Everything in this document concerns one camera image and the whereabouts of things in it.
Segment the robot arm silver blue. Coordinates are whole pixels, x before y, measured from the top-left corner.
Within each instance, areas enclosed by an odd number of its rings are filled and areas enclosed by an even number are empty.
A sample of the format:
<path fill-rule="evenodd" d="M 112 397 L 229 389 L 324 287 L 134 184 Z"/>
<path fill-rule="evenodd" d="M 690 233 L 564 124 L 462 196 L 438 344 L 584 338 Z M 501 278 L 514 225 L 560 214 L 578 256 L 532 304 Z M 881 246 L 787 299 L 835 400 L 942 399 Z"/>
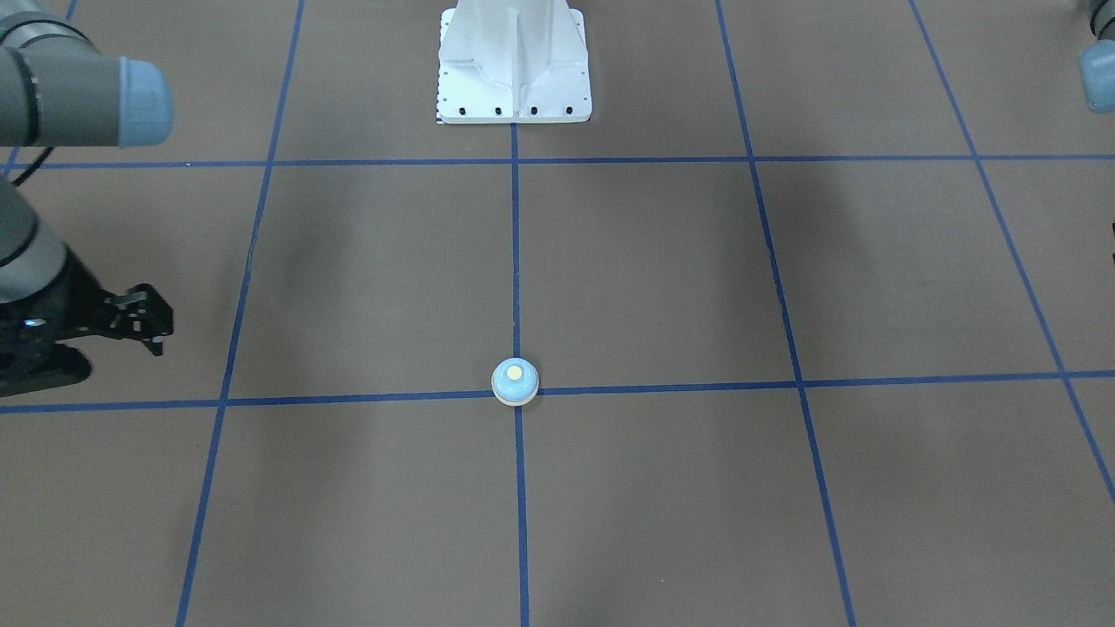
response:
<path fill-rule="evenodd" d="M 20 186 L 58 147 L 159 145 L 174 100 L 155 64 L 112 57 L 40 1 L 4 1 L 1 20 L 4 146 L 40 155 L 1 185 L 1 393 L 25 395 L 86 382 L 93 366 L 69 345 L 97 336 L 164 353 L 174 311 L 155 286 L 104 290 Z"/>
<path fill-rule="evenodd" d="M 1096 114 L 1114 110 L 1114 1 L 1090 1 L 1094 44 L 1077 57 L 1085 103 Z"/>

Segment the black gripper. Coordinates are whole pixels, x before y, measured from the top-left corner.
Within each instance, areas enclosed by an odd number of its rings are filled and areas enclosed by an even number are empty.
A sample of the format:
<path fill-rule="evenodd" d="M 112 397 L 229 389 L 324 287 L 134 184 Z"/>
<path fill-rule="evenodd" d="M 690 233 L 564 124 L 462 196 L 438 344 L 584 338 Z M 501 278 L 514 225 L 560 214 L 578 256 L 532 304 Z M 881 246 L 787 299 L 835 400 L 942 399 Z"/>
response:
<path fill-rule="evenodd" d="M 72 253 L 43 290 L 3 303 L 1 396 L 66 388 L 91 377 L 91 361 L 64 341 L 81 336 L 96 306 L 97 281 Z"/>

